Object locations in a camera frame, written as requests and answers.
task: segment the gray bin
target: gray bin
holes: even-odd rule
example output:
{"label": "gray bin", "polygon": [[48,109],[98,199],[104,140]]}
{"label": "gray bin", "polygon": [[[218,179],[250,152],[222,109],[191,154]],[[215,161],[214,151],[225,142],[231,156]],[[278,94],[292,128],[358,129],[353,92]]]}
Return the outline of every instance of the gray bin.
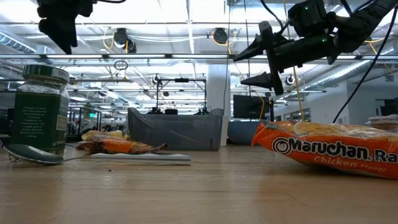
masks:
{"label": "gray bin", "polygon": [[223,110],[209,115],[140,114],[128,109],[130,138],[151,146],[163,143],[170,150],[220,149]]}

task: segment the ramen noodles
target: ramen noodles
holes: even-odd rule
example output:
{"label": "ramen noodles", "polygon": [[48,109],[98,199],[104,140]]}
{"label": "ramen noodles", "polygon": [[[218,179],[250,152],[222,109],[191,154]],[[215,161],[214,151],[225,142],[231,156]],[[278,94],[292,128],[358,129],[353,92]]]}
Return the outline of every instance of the ramen noodles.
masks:
{"label": "ramen noodles", "polygon": [[253,145],[256,143],[303,164],[398,179],[398,135],[388,131],[357,125],[304,121],[293,125],[278,121],[260,124],[252,141]]}

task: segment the white column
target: white column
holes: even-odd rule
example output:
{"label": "white column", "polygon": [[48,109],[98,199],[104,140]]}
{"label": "white column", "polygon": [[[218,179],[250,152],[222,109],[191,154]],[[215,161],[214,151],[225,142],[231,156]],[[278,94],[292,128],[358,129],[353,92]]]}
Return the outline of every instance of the white column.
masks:
{"label": "white column", "polygon": [[221,146],[226,146],[228,122],[231,116],[231,76],[224,65],[209,65],[207,73],[207,105],[213,109],[224,109]]}

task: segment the spice jar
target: spice jar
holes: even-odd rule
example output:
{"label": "spice jar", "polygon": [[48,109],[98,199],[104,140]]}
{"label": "spice jar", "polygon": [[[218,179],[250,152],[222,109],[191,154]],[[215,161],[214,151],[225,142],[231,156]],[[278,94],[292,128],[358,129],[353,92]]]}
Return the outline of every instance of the spice jar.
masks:
{"label": "spice jar", "polygon": [[26,65],[26,82],[16,91],[11,142],[62,154],[65,148],[69,73],[45,65]]}

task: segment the orange package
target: orange package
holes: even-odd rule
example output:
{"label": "orange package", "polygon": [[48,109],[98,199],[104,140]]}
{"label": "orange package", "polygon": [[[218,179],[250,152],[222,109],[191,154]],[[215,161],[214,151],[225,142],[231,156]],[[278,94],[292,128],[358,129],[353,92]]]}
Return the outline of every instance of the orange package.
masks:
{"label": "orange package", "polygon": [[167,149],[167,144],[163,144],[159,147],[152,147],[150,145],[131,141],[121,138],[109,137],[109,136],[89,136],[86,141],[81,142],[77,149],[86,150],[92,154],[105,153],[105,154],[145,154],[155,153],[159,150]]}
{"label": "orange package", "polygon": [[398,179],[398,135],[376,128],[277,121],[257,127],[256,143],[303,164]]}

